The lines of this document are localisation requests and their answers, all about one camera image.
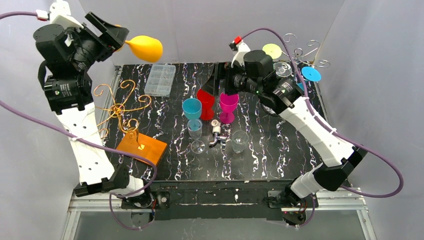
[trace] teal cup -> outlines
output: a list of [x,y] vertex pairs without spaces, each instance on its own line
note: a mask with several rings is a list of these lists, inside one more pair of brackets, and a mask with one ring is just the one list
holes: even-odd
[[202,114],[202,103],[196,98],[189,98],[182,102],[182,111],[188,120],[199,119]]

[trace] yellow disc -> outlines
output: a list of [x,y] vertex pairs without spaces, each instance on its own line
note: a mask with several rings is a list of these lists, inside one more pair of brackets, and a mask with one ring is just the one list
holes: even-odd
[[277,44],[274,43],[268,43],[265,46],[262,47],[262,50],[269,56],[271,56],[272,59],[278,59],[283,51],[281,50],[281,47],[279,47]]

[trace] faucet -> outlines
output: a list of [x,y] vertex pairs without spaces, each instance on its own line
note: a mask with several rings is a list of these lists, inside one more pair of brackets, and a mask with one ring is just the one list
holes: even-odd
[[209,147],[212,148],[218,142],[220,142],[221,143],[221,150],[225,151],[227,137],[226,136],[220,136],[220,134],[221,134],[221,123],[218,120],[214,119],[214,120],[212,120],[212,122],[210,124],[212,125],[213,141],[209,142]]

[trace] silver wire sculpture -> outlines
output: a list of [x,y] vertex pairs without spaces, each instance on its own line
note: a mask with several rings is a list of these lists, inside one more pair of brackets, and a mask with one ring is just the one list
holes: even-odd
[[[296,35],[294,35],[293,33],[287,33],[286,35],[284,35],[283,37],[282,37],[282,40],[285,42],[285,43],[290,43],[291,41],[292,41],[292,37],[294,37],[294,46],[296,47],[296,40],[298,39],[297,37],[296,37]],[[302,50],[302,48],[300,48],[300,47],[296,47],[295,49],[294,49],[294,51],[293,51],[293,56],[292,56],[292,58],[294,59],[294,61],[298,64],[298,63],[303,63],[303,64],[306,64],[306,65],[308,65],[308,66],[311,66],[311,67],[316,67],[316,68],[329,68],[330,67],[330,62],[329,61],[327,61],[327,60],[324,60],[324,59],[322,59],[322,60],[314,60],[313,61],[313,63],[309,63],[309,62],[307,62],[307,61],[305,61],[304,60],[304,57],[306,57],[306,56],[308,56],[308,55],[310,55],[311,53],[313,53],[313,52],[315,52],[316,50],[318,50],[319,48],[320,48],[320,46],[321,46],[321,44],[320,44],[320,42],[318,42],[317,40],[310,40],[310,41],[308,41],[307,42],[307,44],[306,44],[308,47],[315,47],[314,49],[312,49],[311,51],[309,51],[308,53],[306,53],[306,54],[304,54],[304,51]],[[290,58],[290,56],[289,56],[289,53],[287,52],[285,52],[285,50],[284,49],[282,49],[282,53],[284,54],[284,55],[286,55],[287,57],[289,57]]]

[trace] table top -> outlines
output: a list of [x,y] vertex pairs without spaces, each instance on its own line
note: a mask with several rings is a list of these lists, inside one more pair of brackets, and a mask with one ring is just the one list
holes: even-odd
[[[318,153],[305,138],[288,122],[280,117],[267,115],[261,108],[256,96],[249,93],[239,94],[239,104],[234,111],[235,120],[222,125],[221,133],[227,136],[237,130],[249,135],[248,147],[235,154],[230,141],[225,151],[220,144],[213,148],[208,142],[213,139],[211,121],[203,121],[202,138],[206,149],[201,154],[190,150],[193,141],[187,130],[187,118],[183,115],[182,103],[187,98],[196,97],[197,91],[209,79],[213,63],[176,63],[176,73],[170,97],[152,97],[151,106],[125,115],[125,119],[139,121],[139,132],[168,144],[168,148],[158,164],[156,180],[162,181],[223,181],[223,180],[276,180],[293,179],[321,163]],[[149,76],[151,64],[124,65],[120,81],[134,80],[137,87],[127,101],[126,109],[143,106],[137,98]],[[322,106],[313,83],[307,82],[310,101],[323,115]],[[117,102],[124,100],[129,89],[118,88],[115,93]],[[214,119],[222,112],[218,97],[215,98]],[[116,148],[124,137],[118,130],[118,119],[108,123],[109,135],[106,146]],[[109,153],[111,162],[128,165],[136,178],[149,180],[153,171],[144,163]]]

